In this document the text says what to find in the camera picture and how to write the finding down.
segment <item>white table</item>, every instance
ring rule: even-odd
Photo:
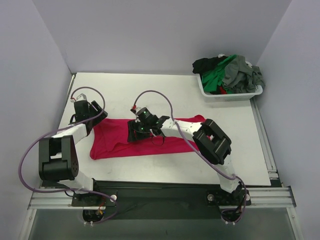
[[[134,100],[142,91],[157,90],[165,94],[173,105],[175,118],[202,115],[214,120],[231,138],[231,157],[234,169],[247,185],[269,186],[270,179],[260,144],[250,101],[205,103],[197,77],[192,75],[151,75],[115,73],[77,73],[71,91],[89,86],[99,90],[106,100],[108,118],[133,119],[130,112]],[[100,96],[82,89],[87,100],[102,106]],[[169,116],[166,100],[156,93],[146,93],[138,103],[158,117]],[[74,114],[68,102],[60,127],[68,125]],[[147,156],[115,157],[92,160],[89,156],[94,131],[76,145],[79,169],[100,181],[163,182],[218,184],[217,174],[194,152]]]

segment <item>red towel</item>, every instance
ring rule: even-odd
[[[192,118],[177,118],[190,123],[204,122],[205,118],[197,115]],[[116,157],[143,156],[155,154],[187,153],[193,150],[178,137],[153,137],[127,142],[128,121],[131,119],[109,119],[100,122],[94,129],[94,142],[90,151],[93,160]]]

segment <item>white plastic basket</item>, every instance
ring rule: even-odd
[[[228,102],[228,101],[244,101],[249,100],[255,95],[260,95],[263,92],[262,86],[255,86],[255,92],[250,93],[235,93],[235,94],[221,94],[221,95],[213,95],[209,92],[205,92],[202,86],[201,77],[197,74],[198,84],[201,90],[201,93],[204,97],[204,101],[207,103],[212,102]]]

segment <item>metal frame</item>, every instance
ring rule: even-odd
[[[250,100],[250,103],[251,103],[253,117],[256,124],[256,129],[258,131],[258,135],[259,135],[259,139],[260,139],[260,143],[261,143],[261,147],[264,155],[266,168],[268,169],[269,174],[271,174],[271,177],[274,178],[275,175],[272,175],[272,174],[276,173],[276,175],[278,175],[278,171],[277,171],[276,163],[274,160],[274,156],[272,155],[272,151],[268,141],[268,136],[265,130],[265,126],[262,121],[256,100],[252,98]]]
[[[287,207],[286,210],[288,212],[295,239],[304,240],[296,209],[294,207]]]
[[[30,208],[26,212],[25,221],[18,238],[19,240],[25,240],[29,238],[32,226],[35,221],[36,213],[37,213],[37,209],[30,209]]]
[[[251,199],[251,205],[247,208],[292,208],[296,206],[290,187],[248,187],[247,189]],[[34,192],[29,209],[98,209],[98,206],[72,206],[72,200],[64,192],[51,194]]]

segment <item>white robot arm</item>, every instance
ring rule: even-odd
[[[184,137],[189,141],[195,142],[202,156],[223,175],[234,178],[235,170],[230,157],[231,140],[213,120],[207,119],[204,122],[173,121],[168,116],[158,118],[156,115],[151,114],[146,107],[138,111],[131,111],[136,115],[136,120],[128,124],[129,142],[147,138],[150,134],[183,138],[176,125],[178,123]],[[230,180],[220,173],[217,174],[220,180],[220,187],[224,191],[232,193],[239,186],[238,179]]]
[[[103,109],[95,102],[88,102],[84,94],[75,101],[75,114],[70,124],[89,120],[97,116]],[[39,141],[39,176],[43,181],[57,182],[71,189],[94,189],[94,180],[79,171],[76,144],[89,135],[92,128],[108,116],[107,112],[85,123],[74,125],[54,136]]]

